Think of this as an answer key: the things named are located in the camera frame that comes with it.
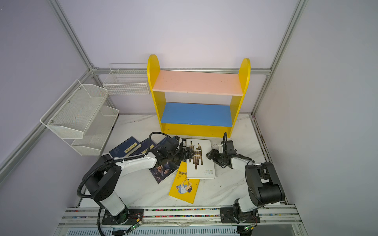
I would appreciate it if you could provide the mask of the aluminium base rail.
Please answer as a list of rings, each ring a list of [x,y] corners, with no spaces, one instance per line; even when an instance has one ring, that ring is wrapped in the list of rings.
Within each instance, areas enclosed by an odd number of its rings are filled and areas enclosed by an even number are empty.
[[[229,206],[131,207],[117,225],[96,207],[68,208],[56,236],[306,236],[294,205],[268,205],[237,220]]]

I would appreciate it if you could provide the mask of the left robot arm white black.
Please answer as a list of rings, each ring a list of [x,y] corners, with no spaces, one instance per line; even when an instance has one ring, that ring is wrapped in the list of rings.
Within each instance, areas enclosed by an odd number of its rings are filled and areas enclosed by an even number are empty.
[[[82,178],[76,194],[82,199],[92,199],[104,213],[107,224],[134,224],[142,218],[143,210],[130,210],[116,193],[120,177],[145,170],[178,164],[192,158],[195,152],[186,140],[167,134],[155,144],[151,137],[131,147],[136,140],[130,137],[101,156]]]

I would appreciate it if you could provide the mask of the dark purple portrait book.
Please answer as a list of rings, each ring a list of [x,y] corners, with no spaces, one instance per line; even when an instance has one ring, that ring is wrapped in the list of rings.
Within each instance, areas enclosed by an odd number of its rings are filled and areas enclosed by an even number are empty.
[[[174,174],[178,170],[178,167],[175,163],[167,161],[157,167],[151,168],[150,172],[154,177],[155,181],[160,184],[170,175]]]

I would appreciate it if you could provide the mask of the white mesh two-tier rack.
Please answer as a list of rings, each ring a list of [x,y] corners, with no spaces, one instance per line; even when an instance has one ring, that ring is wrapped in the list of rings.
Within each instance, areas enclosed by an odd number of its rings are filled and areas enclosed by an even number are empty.
[[[99,156],[118,119],[108,90],[76,80],[40,122],[81,156]]]

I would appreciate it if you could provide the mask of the yellow cartoon cover book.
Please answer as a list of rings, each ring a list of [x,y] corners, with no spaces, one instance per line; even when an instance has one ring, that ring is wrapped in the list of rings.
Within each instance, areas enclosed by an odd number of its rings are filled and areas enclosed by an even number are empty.
[[[187,163],[182,161],[168,195],[175,199],[193,204],[199,183],[200,180],[188,178]]]

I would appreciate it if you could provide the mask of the navy book middle yellow label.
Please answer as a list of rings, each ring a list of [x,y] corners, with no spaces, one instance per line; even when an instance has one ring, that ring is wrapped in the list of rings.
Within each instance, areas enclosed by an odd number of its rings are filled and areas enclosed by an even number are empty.
[[[141,147],[139,147],[136,151],[134,151],[132,155],[145,154],[148,149],[149,144],[150,144],[150,149],[153,149],[156,146],[154,141],[149,141],[149,138],[143,140],[140,144],[141,144]]]

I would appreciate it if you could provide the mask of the navy book yellow label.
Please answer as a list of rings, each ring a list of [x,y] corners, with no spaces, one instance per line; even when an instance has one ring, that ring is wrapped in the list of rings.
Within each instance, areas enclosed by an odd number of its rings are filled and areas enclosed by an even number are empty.
[[[121,144],[113,148],[109,154],[113,158],[124,158],[130,156],[134,151],[141,147],[141,143],[133,136],[123,141]]]
[[[149,144],[150,144],[150,149],[153,149],[156,146],[154,141],[149,141],[149,138],[143,140],[140,144],[141,144],[141,147],[139,147],[136,151],[134,151],[132,155],[145,154],[148,149]]]
[[[159,148],[165,148],[165,149],[169,149],[171,144],[170,144],[170,139],[169,137],[165,137],[163,138],[157,145],[156,145],[156,149],[159,149]]]

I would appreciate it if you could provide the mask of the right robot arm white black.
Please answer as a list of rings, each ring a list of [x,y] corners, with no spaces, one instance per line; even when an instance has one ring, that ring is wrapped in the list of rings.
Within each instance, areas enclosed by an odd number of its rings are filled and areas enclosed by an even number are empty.
[[[271,162],[256,164],[250,157],[237,153],[233,142],[223,140],[222,150],[210,150],[206,156],[222,168],[239,170],[245,175],[248,194],[236,199],[232,207],[220,208],[222,223],[259,223],[258,209],[282,202],[285,193]]]

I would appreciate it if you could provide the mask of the navy book right yellow label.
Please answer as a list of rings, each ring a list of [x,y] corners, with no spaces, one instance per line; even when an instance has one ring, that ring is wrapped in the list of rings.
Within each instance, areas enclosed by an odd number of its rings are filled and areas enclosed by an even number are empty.
[[[170,144],[170,139],[169,137],[165,137],[163,138],[157,145],[156,145],[156,149],[159,149],[159,148],[165,148],[165,149],[169,149],[171,144]]]

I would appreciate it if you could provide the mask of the white portfolio book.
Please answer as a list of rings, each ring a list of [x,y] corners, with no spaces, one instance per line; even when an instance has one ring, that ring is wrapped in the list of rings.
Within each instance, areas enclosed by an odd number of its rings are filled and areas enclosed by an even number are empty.
[[[194,154],[187,160],[187,178],[194,180],[212,180],[216,177],[213,160],[206,154],[212,150],[211,141],[187,139],[186,147]]]

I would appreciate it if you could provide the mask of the navy book leftmost yellow label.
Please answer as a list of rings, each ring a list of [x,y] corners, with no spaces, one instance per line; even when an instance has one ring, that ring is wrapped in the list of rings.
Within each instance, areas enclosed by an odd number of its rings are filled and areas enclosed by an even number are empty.
[[[124,158],[130,156],[134,151],[141,147],[141,143],[133,136],[123,141],[121,144],[113,148],[109,154],[113,158]]]

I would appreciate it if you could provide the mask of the yellow bookshelf pink blue shelves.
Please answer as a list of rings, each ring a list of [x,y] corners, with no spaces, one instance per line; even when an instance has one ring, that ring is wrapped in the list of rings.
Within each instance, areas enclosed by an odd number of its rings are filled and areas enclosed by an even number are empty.
[[[147,63],[147,79],[161,131],[198,137],[232,135],[251,76],[250,59],[238,74],[162,70],[156,55]],[[167,102],[165,94],[231,96],[230,104]]]

